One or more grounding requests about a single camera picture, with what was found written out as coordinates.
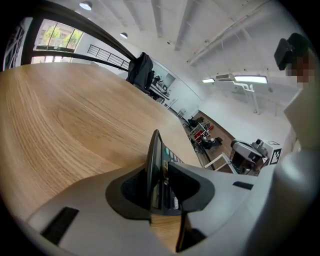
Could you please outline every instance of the fluorescent light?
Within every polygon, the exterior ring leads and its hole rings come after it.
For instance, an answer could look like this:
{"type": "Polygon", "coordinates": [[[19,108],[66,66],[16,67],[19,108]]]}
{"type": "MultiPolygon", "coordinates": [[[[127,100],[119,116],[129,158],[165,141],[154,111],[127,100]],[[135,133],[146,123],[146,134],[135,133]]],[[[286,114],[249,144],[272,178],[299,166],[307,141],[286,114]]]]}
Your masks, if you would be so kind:
{"type": "Polygon", "coordinates": [[[84,1],[79,4],[83,9],[91,11],[92,3],[90,1],[84,1]]]}
{"type": "Polygon", "coordinates": [[[253,82],[262,84],[266,84],[268,82],[265,76],[260,75],[236,75],[234,78],[237,82],[253,82]]]}
{"type": "Polygon", "coordinates": [[[122,37],[125,38],[125,39],[128,38],[128,34],[127,34],[126,32],[121,33],[120,36],[122,36],[122,37]]]}
{"type": "Polygon", "coordinates": [[[215,80],[213,78],[202,80],[204,83],[213,83],[215,80]]]}

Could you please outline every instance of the white wall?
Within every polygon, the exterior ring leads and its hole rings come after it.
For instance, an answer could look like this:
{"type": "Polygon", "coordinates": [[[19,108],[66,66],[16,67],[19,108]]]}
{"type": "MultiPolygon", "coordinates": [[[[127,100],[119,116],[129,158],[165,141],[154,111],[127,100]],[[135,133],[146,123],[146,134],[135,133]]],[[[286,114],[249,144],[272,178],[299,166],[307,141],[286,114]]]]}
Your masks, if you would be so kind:
{"type": "Polygon", "coordinates": [[[187,120],[191,118],[192,115],[197,112],[199,106],[202,104],[202,99],[200,99],[187,85],[180,79],[176,79],[171,84],[170,88],[170,100],[165,103],[170,104],[178,99],[171,108],[175,112],[179,112],[182,108],[186,110],[184,118],[187,120]]]}
{"type": "Polygon", "coordinates": [[[248,104],[222,95],[212,94],[200,105],[199,110],[237,140],[247,143],[262,139],[283,144],[290,129],[285,118],[274,116],[268,111],[255,114],[248,104]]]}
{"type": "MultiPolygon", "coordinates": [[[[90,47],[90,43],[93,41],[94,37],[83,33],[83,35],[81,36],[80,41],[78,42],[74,53],[75,54],[81,54],[81,55],[88,55],[87,51],[90,47]]],[[[90,60],[85,60],[85,59],[79,59],[79,58],[73,58],[71,60],[72,63],[82,63],[82,64],[88,64],[90,65],[91,61],[90,60]]]]}
{"type": "Polygon", "coordinates": [[[280,3],[270,1],[231,28],[192,65],[203,78],[228,73],[261,75],[270,83],[297,87],[279,71],[274,58],[280,39],[292,33],[303,31],[280,3]]]}
{"type": "Polygon", "coordinates": [[[161,66],[153,62],[153,68],[152,70],[154,71],[154,76],[159,76],[163,80],[167,76],[168,72],[164,70],[161,66]]]}
{"type": "Polygon", "coordinates": [[[172,83],[174,82],[175,78],[171,74],[167,74],[165,78],[163,79],[163,84],[167,87],[170,87],[172,83]]]}
{"type": "MultiPolygon", "coordinates": [[[[250,83],[241,82],[242,84],[253,85],[254,93],[256,95],[257,103],[260,111],[268,111],[275,116],[283,117],[284,109],[291,101],[291,99],[298,93],[300,89],[275,83],[250,83]]],[[[235,86],[233,82],[216,81],[214,84],[204,85],[209,94],[220,95],[223,97],[230,98],[248,104],[246,95],[243,89],[239,86],[235,86]]]]}

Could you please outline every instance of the trees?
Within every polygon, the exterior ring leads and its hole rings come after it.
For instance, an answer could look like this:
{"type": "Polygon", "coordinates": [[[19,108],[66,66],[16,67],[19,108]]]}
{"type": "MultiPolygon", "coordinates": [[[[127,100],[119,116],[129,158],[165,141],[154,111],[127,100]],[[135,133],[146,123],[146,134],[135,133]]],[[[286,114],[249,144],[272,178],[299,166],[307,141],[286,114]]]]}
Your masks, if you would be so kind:
{"type": "Polygon", "coordinates": [[[75,30],[73,33],[69,34],[65,39],[63,39],[63,46],[67,47],[67,44],[69,42],[69,48],[74,48],[76,46],[76,43],[79,41],[81,35],[81,31],[75,30]]]}
{"type": "Polygon", "coordinates": [[[60,28],[51,26],[43,36],[43,45],[47,45],[49,43],[50,37],[51,38],[60,38],[60,28]]]}

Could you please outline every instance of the ceiling beam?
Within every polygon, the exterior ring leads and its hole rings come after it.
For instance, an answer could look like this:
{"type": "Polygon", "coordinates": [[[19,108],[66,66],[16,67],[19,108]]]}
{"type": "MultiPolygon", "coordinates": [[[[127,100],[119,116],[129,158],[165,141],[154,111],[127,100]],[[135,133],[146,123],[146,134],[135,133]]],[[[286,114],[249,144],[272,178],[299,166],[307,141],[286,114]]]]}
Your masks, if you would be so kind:
{"type": "Polygon", "coordinates": [[[191,5],[193,0],[183,0],[181,1],[180,7],[178,8],[178,15],[176,18],[176,28],[175,28],[175,46],[174,50],[179,50],[179,43],[181,40],[182,33],[186,26],[187,18],[191,11],[191,5]]]}
{"type": "Polygon", "coordinates": [[[254,8],[252,11],[247,13],[246,15],[238,18],[235,21],[232,21],[231,24],[226,27],[221,33],[214,36],[211,40],[206,40],[203,42],[200,47],[192,54],[192,56],[186,61],[188,64],[192,65],[197,59],[199,59],[201,56],[203,56],[206,52],[211,50],[213,47],[216,46],[217,43],[221,41],[221,39],[234,27],[236,27],[238,24],[242,23],[244,20],[246,20],[248,17],[252,16],[254,13],[256,13],[262,6],[264,6],[266,3],[268,3],[269,0],[266,0],[262,2],[260,5],[258,5],[256,8],[254,8]]]}
{"type": "Polygon", "coordinates": [[[158,38],[163,36],[163,31],[161,28],[161,16],[160,16],[160,8],[159,8],[159,0],[151,0],[152,10],[153,10],[153,17],[155,22],[155,30],[158,38]]]}
{"type": "Polygon", "coordinates": [[[107,9],[121,23],[123,27],[127,26],[127,22],[121,17],[117,10],[109,3],[108,0],[98,0],[98,2],[107,9]]]}
{"type": "Polygon", "coordinates": [[[139,15],[135,9],[135,6],[131,0],[123,0],[125,6],[127,7],[128,11],[130,12],[135,24],[138,26],[139,30],[144,30],[141,21],[139,19],[139,15]]]}

